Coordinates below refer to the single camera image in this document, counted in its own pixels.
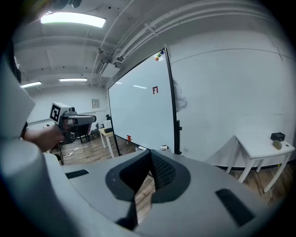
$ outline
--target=black box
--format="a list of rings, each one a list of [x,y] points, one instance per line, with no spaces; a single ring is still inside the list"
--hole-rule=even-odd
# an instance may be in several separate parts
[[[272,141],[278,140],[278,141],[282,142],[285,139],[285,135],[281,132],[272,133],[270,139]]]

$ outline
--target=whiteboard frame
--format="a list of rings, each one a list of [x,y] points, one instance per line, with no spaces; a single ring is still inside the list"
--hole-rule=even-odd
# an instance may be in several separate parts
[[[179,151],[179,141],[180,141],[180,138],[178,136],[178,128],[177,128],[177,111],[176,111],[176,100],[175,100],[175,91],[174,91],[174,84],[173,84],[173,75],[172,75],[172,69],[171,69],[171,62],[170,62],[170,59],[169,59],[169,56],[168,56],[168,51],[167,51],[167,48],[163,48],[161,49],[165,52],[165,55],[166,55],[166,64],[167,64],[167,70],[168,70],[168,77],[169,77],[169,81],[170,81],[170,88],[171,88],[171,97],[172,97],[172,107],[173,107],[173,127],[174,127],[174,154],[180,154],[180,151]],[[134,69],[135,67],[137,67],[138,65],[140,65],[142,62],[144,62],[145,60],[147,60],[148,58],[150,58],[151,56],[155,55],[157,52],[160,52],[161,50],[159,51],[156,51],[155,53],[149,55],[148,57],[146,57],[145,59],[143,59],[142,61],[140,61],[139,63],[137,63],[134,67],[132,67],[130,70],[128,70],[124,75],[122,75],[119,79],[117,79],[115,82],[113,82],[113,84],[108,88],[108,96],[109,96],[109,89],[118,81],[120,80],[122,77],[124,77],[126,74],[128,74],[132,69]],[[112,128],[113,128],[113,123],[112,123],[112,113],[111,113],[111,106],[110,106],[110,98],[109,98],[109,108],[110,108],[110,115],[111,115],[111,125],[112,125]],[[116,136],[122,138],[123,140],[126,140],[125,138],[119,136],[119,135],[116,135],[115,134],[115,131],[113,130],[113,136],[114,136],[114,140],[115,140],[115,145],[116,145],[116,149],[117,149],[117,152],[118,152],[118,155],[121,156],[121,153],[119,151],[119,147],[118,147],[118,144],[117,144],[117,140],[116,140]],[[131,143],[137,145],[137,146],[141,146],[140,144],[136,144],[132,141],[130,141]]]

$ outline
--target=white table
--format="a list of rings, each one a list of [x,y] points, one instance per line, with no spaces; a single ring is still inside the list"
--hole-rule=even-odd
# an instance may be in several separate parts
[[[294,151],[295,148],[291,146],[289,143],[287,143],[286,141],[282,141],[281,142],[282,148],[281,150],[278,150],[272,145],[273,141],[270,139],[270,137],[265,135],[237,134],[235,135],[235,137],[237,141],[236,149],[233,153],[233,156],[229,159],[228,169],[226,172],[227,173],[230,172],[236,160],[239,147],[241,145],[246,150],[249,156],[249,161],[247,163],[247,166],[244,169],[244,172],[241,174],[239,178],[240,183],[242,183],[245,180],[246,176],[248,175],[251,168],[253,167],[255,161],[259,161],[256,169],[256,172],[259,172],[262,167],[263,160],[267,160],[268,158],[273,156],[285,155],[285,158],[283,163],[281,164],[281,167],[278,169],[273,179],[264,189],[264,192],[266,193],[272,187],[272,185],[276,182],[278,177],[281,175],[284,167],[287,164],[287,161],[289,160],[291,152]]]
[[[110,141],[109,141],[109,137],[113,136],[113,132],[105,133],[104,129],[105,128],[100,128],[99,129],[99,132],[100,132],[100,135],[101,135],[101,139],[102,139],[103,147],[106,148],[106,145],[105,145],[105,142],[104,142],[104,138],[103,138],[103,136],[104,136],[106,138],[106,140],[107,140],[107,144],[108,144],[108,148],[109,148],[110,154],[111,154],[112,158],[114,158],[112,147],[111,147],[111,144],[110,144]]]

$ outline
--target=picture on wall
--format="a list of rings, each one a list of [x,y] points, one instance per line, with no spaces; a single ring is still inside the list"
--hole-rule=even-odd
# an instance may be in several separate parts
[[[93,99],[93,100],[92,100],[92,108],[93,108],[93,109],[100,108],[100,102],[99,102],[99,99]]]

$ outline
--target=red marking on whiteboard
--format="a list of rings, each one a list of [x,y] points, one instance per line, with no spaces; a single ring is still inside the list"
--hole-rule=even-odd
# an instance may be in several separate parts
[[[154,92],[155,92],[155,89],[156,89],[156,93],[158,93],[158,87],[152,87],[153,94],[154,94]]]

